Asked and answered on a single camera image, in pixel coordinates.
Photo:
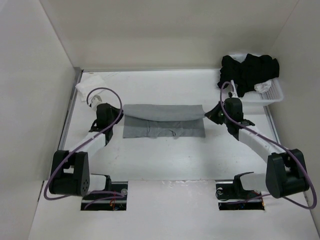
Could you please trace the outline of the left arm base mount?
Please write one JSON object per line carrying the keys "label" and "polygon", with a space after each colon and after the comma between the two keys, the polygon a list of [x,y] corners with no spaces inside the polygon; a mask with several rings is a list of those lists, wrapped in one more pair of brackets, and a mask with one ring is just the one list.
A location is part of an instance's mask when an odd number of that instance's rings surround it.
{"label": "left arm base mount", "polygon": [[81,211],[126,211],[128,199],[128,182],[111,182],[103,190],[89,193],[81,200]]}

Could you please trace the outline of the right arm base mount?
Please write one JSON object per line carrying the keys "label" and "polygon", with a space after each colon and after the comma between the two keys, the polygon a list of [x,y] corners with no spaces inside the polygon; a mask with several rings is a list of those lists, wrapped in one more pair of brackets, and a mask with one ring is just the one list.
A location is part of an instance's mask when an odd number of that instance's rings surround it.
{"label": "right arm base mount", "polygon": [[264,211],[265,206],[257,190],[246,190],[233,181],[216,181],[215,197],[220,211]]}

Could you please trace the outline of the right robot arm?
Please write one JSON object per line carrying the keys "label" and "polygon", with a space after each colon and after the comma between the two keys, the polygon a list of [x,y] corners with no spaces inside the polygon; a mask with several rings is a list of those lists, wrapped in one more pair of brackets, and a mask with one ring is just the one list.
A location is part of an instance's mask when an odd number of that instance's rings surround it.
{"label": "right robot arm", "polygon": [[259,132],[256,125],[244,118],[240,99],[229,97],[204,114],[218,125],[226,125],[227,131],[237,141],[250,147],[266,162],[262,185],[276,199],[307,191],[310,188],[304,175],[304,156],[298,149],[289,152]]}

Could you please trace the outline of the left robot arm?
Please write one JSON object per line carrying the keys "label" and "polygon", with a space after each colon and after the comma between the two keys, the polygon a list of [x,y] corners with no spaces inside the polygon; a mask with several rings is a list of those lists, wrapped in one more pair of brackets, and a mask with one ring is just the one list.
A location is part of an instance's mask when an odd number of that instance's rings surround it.
{"label": "left robot arm", "polygon": [[123,117],[123,110],[108,103],[96,107],[96,120],[86,137],[70,150],[57,150],[53,155],[51,173],[46,185],[53,195],[84,197],[90,191],[91,177],[98,180],[93,190],[100,199],[112,195],[112,186],[106,175],[90,174],[89,161],[113,137],[113,126]]}

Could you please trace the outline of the grey tank top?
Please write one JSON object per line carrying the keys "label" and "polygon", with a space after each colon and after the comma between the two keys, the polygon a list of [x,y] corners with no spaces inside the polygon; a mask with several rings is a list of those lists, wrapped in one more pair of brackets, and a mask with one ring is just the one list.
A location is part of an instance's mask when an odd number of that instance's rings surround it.
{"label": "grey tank top", "polygon": [[123,113],[124,139],[206,137],[202,105],[126,104]]}

